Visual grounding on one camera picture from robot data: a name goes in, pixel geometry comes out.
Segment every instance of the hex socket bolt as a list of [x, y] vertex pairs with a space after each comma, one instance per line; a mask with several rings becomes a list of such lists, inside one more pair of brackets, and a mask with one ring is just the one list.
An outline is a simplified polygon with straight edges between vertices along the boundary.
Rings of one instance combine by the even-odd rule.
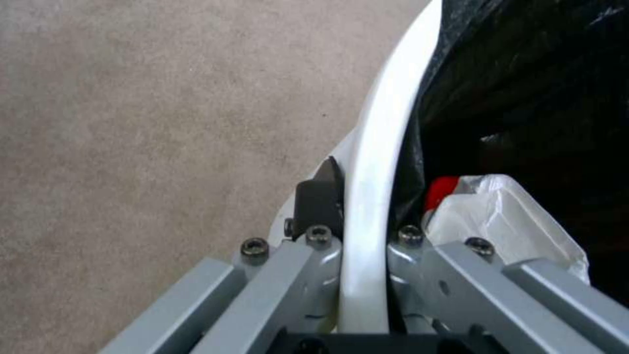
[[408, 248], [420, 247], [424, 233], [414, 225], [406, 225], [398, 230], [398, 242]]
[[269, 244], [259, 237], [246, 239], [240, 245], [240, 255], [243, 262], [249, 265], [262, 265], [269, 259]]
[[332, 231], [325, 225], [313, 225], [306, 229], [306, 244], [321, 251], [332, 244]]
[[488, 262], [491, 262], [494, 259], [494, 254], [496, 254], [494, 245], [480, 237], [470, 237], [466, 239], [465, 245]]

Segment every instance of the white plastic bar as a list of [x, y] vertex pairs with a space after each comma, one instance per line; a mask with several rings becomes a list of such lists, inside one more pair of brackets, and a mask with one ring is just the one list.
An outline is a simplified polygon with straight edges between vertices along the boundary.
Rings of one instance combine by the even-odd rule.
[[437, 46], [441, 0], [421, 12], [365, 100], [345, 176], [345, 231], [338, 329], [387, 333], [386, 229], [406, 124]]

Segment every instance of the concrete floor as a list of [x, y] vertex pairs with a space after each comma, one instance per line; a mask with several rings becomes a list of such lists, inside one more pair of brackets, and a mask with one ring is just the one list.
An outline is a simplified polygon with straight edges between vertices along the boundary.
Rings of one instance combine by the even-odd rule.
[[423, 3], [0, 1], [0, 352], [93, 353], [266, 237]]

